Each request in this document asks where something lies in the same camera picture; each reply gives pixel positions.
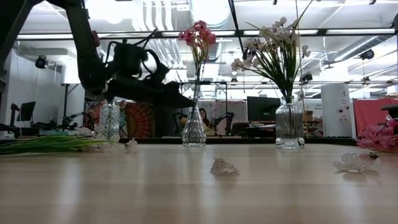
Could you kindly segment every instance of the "ceiling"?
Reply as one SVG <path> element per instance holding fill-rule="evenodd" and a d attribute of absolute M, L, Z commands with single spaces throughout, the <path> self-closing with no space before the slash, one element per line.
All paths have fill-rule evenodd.
<path fill-rule="evenodd" d="M 195 20 L 203 19 L 205 21 L 217 21 L 222 13 L 229 12 L 227 0 L 217 2 L 215 5 L 213 0 L 192 0 L 189 5 L 188 0 L 171 0 L 171 19 L 167 18 L 165 5 L 168 0 L 151 1 L 112 1 L 112 0 L 89 0 L 86 6 L 89 10 L 91 19 L 90 26 L 97 32 L 134 32 L 146 30 L 152 26 L 157 26 L 157 3 L 160 3 L 162 10 L 161 25 L 164 29 L 170 30 L 168 22 L 172 25 L 173 30 L 185 30 L 190 27 L 191 18 L 195 16 Z M 236 14 L 240 29 L 252 29 L 247 24 L 252 23 L 255 26 L 270 26 L 274 21 L 278 21 L 280 17 L 288 18 L 288 23 L 297 18 L 296 5 L 294 0 L 279 1 L 276 6 L 272 5 L 271 0 L 235 0 Z M 299 0 L 297 9 L 301 13 L 308 0 Z M 147 6 L 151 5 L 151 10 L 147 10 Z M 393 18 L 398 12 L 398 1 L 382 1 L 377 0 L 374 5 L 369 5 L 366 0 L 322 0 L 314 1 L 309 7 L 306 14 L 300 22 L 301 29 L 324 29 L 324 28 L 380 28 L 389 27 Z M 226 20 L 222 27 L 225 30 L 235 29 L 231 17 Z M 52 6 L 47 2 L 43 2 L 33 8 L 28 20 L 24 24 L 21 33 L 61 33 L 70 32 L 70 26 L 64 10 Z M 311 72 L 314 80 L 324 80 L 326 72 L 322 65 L 323 61 L 333 60 L 333 53 L 339 52 L 358 40 L 366 40 L 361 36 L 328 36 L 328 37 L 301 37 L 301 45 L 309 45 L 312 54 L 309 58 L 302 61 L 302 65 L 308 65 L 304 72 Z M 164 46 L 168 40 L 152 40 L 150 47 L 158 48 Z M 230 64 L 234 58 L 241 57 L 241 50 L 237 38 L 228 38 L 220 41 L 220 56 L 218 65 L 213 66 L 214 70 L 211 78 L 216 80 L 230 80 L 231 67 Z M 102 40 L 102 49 L 105 50 L 109 41 Z M 178 54 L 182 59 L 182 63 L 187 69 L 187 78 L 193 75 L 192 56 L 189 48 L 184 42 L 176 41 Z M 52 40 L 52 41 L 20 41 L 21 49 L 24 54 L 35 56 L 39 55 L 40 50 L 52 49 L 51 54 L 47 56 L 50 61 L 65 65 L 75 59 L 76 49 L 72 40 Z M 395 69 L 397 65 L 397 40 L 396 37 L 381 42 L 372 47 L 375 57 L 372 60 L 362 61 L 360 59 L 349 58 L 341 63 L 335 63 L 332 67 L 340 67 L 340 65 L 348 67 L 349 80 L 360 81 L 364 74 L 373 75 L 372 80 L 392 80 L 397 77 Z M 172 52 L 166 50 L 170 58 Z M 243 73 L 238 74 L 238 80 L 242 81 Z M 245 72 L 245 81 L 258 82 L 264 80 L 259 75 Z M 326 79 L 337 80 L 339 75 L 330 75 Z"/>

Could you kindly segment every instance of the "black robotic arm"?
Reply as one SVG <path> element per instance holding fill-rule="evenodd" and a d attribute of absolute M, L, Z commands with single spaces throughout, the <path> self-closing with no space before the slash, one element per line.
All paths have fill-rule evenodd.
<path fill-rule="evenodd" d="M 43 0 L 0 0 L 0 68 L 14 41 L 24 25 L 31 9 Z M 84 0 L 48 0 L 63 8 L 68 16 L 73 40 L 76 45 L 78 73 L 81 85 L 95 95 L 104 94 L 108 100 L 120 96 L 134 101 L 168 105 L 173 108 L 193 106 L 193 101 L 179 93 L 179 84 L 161 83 L 161 78 L 152 76 L 156 82 L 140 81 L 133 75 L 141 71 L 141 63 L 147 60 L 148 50 L 136 44 L 116 43 L 114 60 L 103 63 L 96 53 L 95 41 L 88 22 Z M 157 60 L 157 68 L 163 68 Z M 168 69 L 162 69 L 163 77 Z"/>

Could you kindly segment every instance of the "table surface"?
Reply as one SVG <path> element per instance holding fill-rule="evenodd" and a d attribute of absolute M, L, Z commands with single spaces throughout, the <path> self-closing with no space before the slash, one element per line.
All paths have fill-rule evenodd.
<path fill-rule="evenodd" d="M 398 223 L 398 155 L 337 172 L 357 147 L 138 145 L 136 153 L 0 158 L 0 223 Z M 214 157 L 240 175 L 213 176 Z"/>

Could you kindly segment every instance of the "pink flower bouquet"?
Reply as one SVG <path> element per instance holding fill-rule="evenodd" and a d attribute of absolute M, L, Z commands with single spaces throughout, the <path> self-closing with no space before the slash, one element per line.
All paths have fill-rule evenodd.
<path fill-rule="evenodd" d="M 377 152 L 398 152 L 398 122 L 391 119 L 386 126 L 370 125 L 362 130 L 356 143 L 363 149 Z"/>

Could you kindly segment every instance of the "desk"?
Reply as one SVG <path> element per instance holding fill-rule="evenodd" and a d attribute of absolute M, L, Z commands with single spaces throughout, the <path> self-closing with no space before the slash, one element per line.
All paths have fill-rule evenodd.
<path fill-rule="evenodd" d="M 138 146 L 0 158 L 0 223 L 398 223 L 398 155 L 359 174 L 332 165 L 352 146 Z M 213 157 L 241 175 L 211 175 Z"/>

